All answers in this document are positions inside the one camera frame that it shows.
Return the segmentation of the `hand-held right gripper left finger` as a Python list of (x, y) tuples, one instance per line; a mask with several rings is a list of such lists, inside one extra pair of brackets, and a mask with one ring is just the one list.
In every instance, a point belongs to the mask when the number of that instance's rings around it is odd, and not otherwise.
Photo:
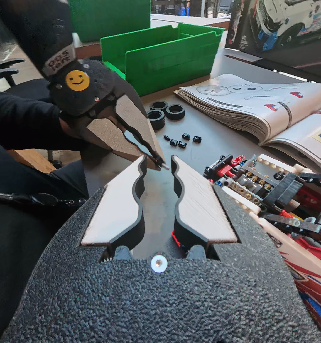
[(112, 179), (102, 190), (85, 231), (81, 246), (107, 247), (115, 252), (119, 246), (134, 249), (145, 235), (141, 196), (145, 191), (146, 156), (139, 157)]

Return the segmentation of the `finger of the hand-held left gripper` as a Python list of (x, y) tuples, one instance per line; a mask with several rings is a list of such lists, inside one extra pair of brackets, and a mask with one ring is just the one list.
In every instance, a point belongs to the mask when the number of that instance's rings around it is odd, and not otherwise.
[(135, 143), (128, 140), (109, 119), (93, 120), (85, 128), (85, 139), (131, 162), (146, 155)]
[(163, 151), (147, 115), (144, 115), (127, 95), (117, 99), (115, 113), (123, 127), (131, 132), (141, 145), (147, 149), (151, 160), (152, 157), (161, 156), (166, 163)]

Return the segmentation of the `person's black clothing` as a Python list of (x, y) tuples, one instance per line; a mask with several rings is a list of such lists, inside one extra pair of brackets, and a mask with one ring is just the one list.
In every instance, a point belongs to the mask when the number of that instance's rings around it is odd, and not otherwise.
[[(88, 199), (80, 160), (45, 174), (13, 159), (0, 145), (0, 193), (42, 192), (59, 200)], [(20, 302), (39, 257), (75, 208), (0, 201), (0, 337)]]

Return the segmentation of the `open instruction booklet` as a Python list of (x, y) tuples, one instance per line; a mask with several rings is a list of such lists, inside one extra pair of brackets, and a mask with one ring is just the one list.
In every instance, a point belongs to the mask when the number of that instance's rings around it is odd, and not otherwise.
[(260, 84), (223, 74), (175, 95), (210, 118), (255, 136), (321, 173), (321, 84)]

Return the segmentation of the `person's left forearm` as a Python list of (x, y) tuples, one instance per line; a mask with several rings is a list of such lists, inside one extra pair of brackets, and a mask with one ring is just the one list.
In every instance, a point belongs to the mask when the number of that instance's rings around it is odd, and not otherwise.
[(68, 150), (83, 151), (89, 144), (74, 138), (52, 104), (0, 92), (0, 151)]

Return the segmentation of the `black office chair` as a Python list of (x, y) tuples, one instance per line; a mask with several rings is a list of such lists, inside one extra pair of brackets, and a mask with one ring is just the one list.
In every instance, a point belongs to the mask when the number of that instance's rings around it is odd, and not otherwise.
[[(51, 103), (48, 82), (45, 79), (32, 79), (20, 84), (15, 82), (13, 75), (18, 74), (19, 70), (17, 68), (13, 68), (13, 66), (24, 62), (25, 59), (23, 58), (10, 58), (0, 61), (0, 80), (5, 79), (9, 85), (9, 88), (5, 90), (5, 92), (30, 100)], [(46, 173), (59, 169), (63, 166), (61, 161), (54, 159), (52, 150), (47, 150), (48, 162), (43, 161), (41, 153), (34, 149), (11, 150), (9, 153), (16, 161)]]

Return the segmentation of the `person's left hand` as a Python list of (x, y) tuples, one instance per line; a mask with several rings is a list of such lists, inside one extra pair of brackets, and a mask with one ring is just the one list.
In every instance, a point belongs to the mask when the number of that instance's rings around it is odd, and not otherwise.
[(65, 133), (65, 135), (67, 135), (71, 138), (85, 142), (85, 139), (81, 135), (78, 135), (78, 132), (76, 130), (73, 130), (69, 126), (69, 124), (67, 122), (65, 122), (62, 118), (59, 118), (59, 123), (60, 123), (60, 127), (61, 127), (62, 131)]

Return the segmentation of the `black toy car box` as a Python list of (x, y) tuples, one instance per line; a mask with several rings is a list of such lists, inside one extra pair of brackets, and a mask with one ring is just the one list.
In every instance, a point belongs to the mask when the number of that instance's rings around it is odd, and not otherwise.
[(234, 1), (225, 47), (321, 83), (321, 0)]

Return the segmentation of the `toy brick car model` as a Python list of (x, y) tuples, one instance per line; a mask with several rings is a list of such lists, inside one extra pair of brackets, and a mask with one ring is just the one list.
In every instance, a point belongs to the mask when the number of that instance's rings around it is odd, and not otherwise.
[(203, 176), (216, 194), (221, 189), (263, 228), (321, 330), (321, 194), (306, 186), (321, 186), (321, 174), (266, 155), (228, 155)]

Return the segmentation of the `grey axle with black connector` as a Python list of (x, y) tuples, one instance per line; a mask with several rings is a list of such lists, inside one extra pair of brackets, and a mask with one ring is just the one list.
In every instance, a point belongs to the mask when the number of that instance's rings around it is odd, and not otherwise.
[(166, 170), (169, 170), (170, 167), (168, 165), (166, 165), (166, 163), (164, 162), (164, 160), (162, 159), (161, 156), (157, 156), (157, 157), (152, 157), (153, 163), (156, 165), (156, 167), (159, 168), (163, 168)]

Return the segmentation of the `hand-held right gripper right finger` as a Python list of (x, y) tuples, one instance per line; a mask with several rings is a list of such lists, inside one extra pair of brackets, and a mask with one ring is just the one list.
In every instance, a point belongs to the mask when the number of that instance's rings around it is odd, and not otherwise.
[(189, 251), (200, 245), (205, 252), (214, 244), (238, 243), (213, 184), (178, 156), (171, 156), (174, 176), (175, 204), (174, 235)]

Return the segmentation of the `green plastic bin with dividers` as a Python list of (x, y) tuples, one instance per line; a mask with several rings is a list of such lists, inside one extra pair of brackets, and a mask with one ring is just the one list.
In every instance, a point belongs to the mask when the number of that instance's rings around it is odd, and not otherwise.
[(178, 23), (102, 37), (102, 61), (146, 96), (209, 75), (224, 30)]

